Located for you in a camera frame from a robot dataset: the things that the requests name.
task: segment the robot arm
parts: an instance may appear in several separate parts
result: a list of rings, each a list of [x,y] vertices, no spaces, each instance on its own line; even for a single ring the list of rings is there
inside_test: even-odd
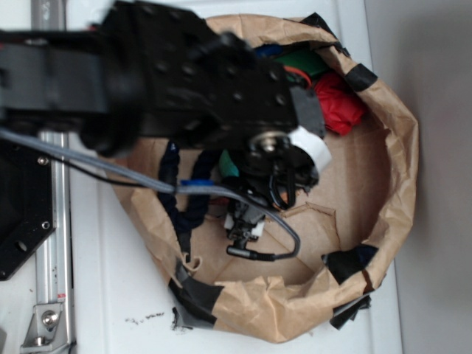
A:
[[[140,136],[227,149],[251,189],[281,209],[330,160],[315,104],[282,64],[186,10],[117,1],[89,31],[0,32],[0,126],[74,131],[104,156],[126,154]],[[236,209],[233,225],[247,227],[244,205]]]

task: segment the gray cable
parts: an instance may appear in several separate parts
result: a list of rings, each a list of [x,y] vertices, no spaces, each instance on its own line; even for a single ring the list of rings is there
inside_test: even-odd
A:
[[[102,170],[115,173],[119,176],[123,176],[142,184],[142,186],[156,190],[157,192],[169,193],[169,194],[188,194],[188,195],[221,195],[227,198],[235,199],[243,203],[252,205],[261,212],[264,212],[266,215],[270,216],[274,221],[276,221],[293,239],[294,239],[294,250],[289,253],[276,254],[274,259],[281,260],[285,258],[295,257],[300,248],[300,238],[298,234],[275,212],[272,212],[262,204],[253,201],[248,198],[246,195],[231,190],[223,186],[177,186],[174,187],[171,184],[158,181],[154,178],[147,177],[141,173],[129,170],[118,166],[116,164],[111,164],[96,157],[87,156],[83,153],[68,149],[66,147],[61,147],[57,145],[52,145],[47,142],[43,142],[40,139],[37,139],[32,136],[25,136],[18,133],[13,133],[5,128],[0,128],[0,139],[8,140],[14,142],[18,145],[23,145],[34,150],[39,150],[44,153],[48,153],[51,156],[54,156],[58,159],[66,158],[68,160],[75,160],[82,162],[84,164],[100,168]]]

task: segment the wire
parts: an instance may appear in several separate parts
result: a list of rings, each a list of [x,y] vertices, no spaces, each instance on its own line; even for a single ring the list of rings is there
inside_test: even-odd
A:
[[[102,182],[105,182],[105,183],[114,184],[114,185],[121,186],[121,187],[145,188],[142,184],[118,181],[116,179],[102,177],[98,173],[93,173],[93,172],[91,172],[91,171],[89,171],[85,168],[82,168],[78,164],[74,164],[74,163],[72,163],[70,161],[67,161],[67,160],[58,159],[57,157],[54,157],[54,156],[51,156],[51,155],[47,155],[47,156],[51,160],[60,162],[61,164],[65,164],[66,166],[69,166],[70,168],[78,170],[81,173],[86,174],[87,176],[90,176],[92,178],[95,178],[95,179],[97,179],[99,181],[102,181]]]
[[[152,190],[169,193],[169,194],[188,194],[188,195],[221,195],[223,197],[236,199],[245,204],[252,205],[256,209],[260,210],[264,214],[270,216],[274,221],[276,221],[293,239],[294,239],[294,250],[292,252],[284,254],[275,254],[275,260],[281,260],[286,258],[295,257],[300,250],[300,238],[298,234],[275,212],[266,208],[262,204],[253,201],[248,198],[241,192],[231,190],[225,186],[177,186],[174,187],[171,184],[158,181],[154,178],[147,177],[141,173],[129,170],[118,166],[116,164],[111,164],[100,159],[97,159],[92,156],[87,156],[83,153],[79,153],[74,150],[70,150],[66,147],[61,147],[57,145],[52,145],[47,142],[43,142],[40,139],[37,139],[32,136],[24,136],[18,133],[13,133],[5,128],[0,128],[0,139],[8,140],[14,142],[18,145],[23,145],[34,150],[39,150],[44,153],[54,156],[57,159],[68,159],[87,164],[92,167],[100,168],[102,170],[115,173],[119,176],[126,177],[130,180],[133,180],[140,184],[143,187],[151,188]]]
[[[283,67],[287,72],[290,72],[292,74],[297,74],[301,77],[303,77],[305,79],[305,81],[307,82],[307,89],[309,89],[311,86],[312,86],[312,82],[311,82],[311,79],[310,77],[308,76],[308,74],[306,72],[304,72],[303,70],[301,69],[298,69],[298,68],[295,68],[293,66],[284,66]]]
[[[282,210],[290,209],[296,202],[296,187],[295,187],[295,171],[293,168],[287,170],[287,202],[285,202],[280,195],[277,178],[271,176],[269,179],[269,193],[271,194],[272,201],[277,207]]]
[[[73,349],[77,346],[77,342],[73,341],[70,346],[69,346],[69,351],[67,352],[68,354],[72,354]]]

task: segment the metal bracket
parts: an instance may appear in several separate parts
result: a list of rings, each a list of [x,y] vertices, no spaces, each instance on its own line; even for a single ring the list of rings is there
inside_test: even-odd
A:
[[[52,353],[68,347],[66,320],[62,312],[61,303],[36,305],[20,353]]]

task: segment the green object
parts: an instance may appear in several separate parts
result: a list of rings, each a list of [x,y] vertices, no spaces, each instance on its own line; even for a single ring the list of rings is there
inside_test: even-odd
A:
[[[229,156],[228,150],[223,150],[220,156],[220,174],[225,177],[239,177],[239,170]]]
[[[280,55],[274,60],[285,66],[292,66],[300,69],[306,72],[310,77],[316,77],[330,70],[330,67],[326,65],[322,57],[309,48],[302,48]]]

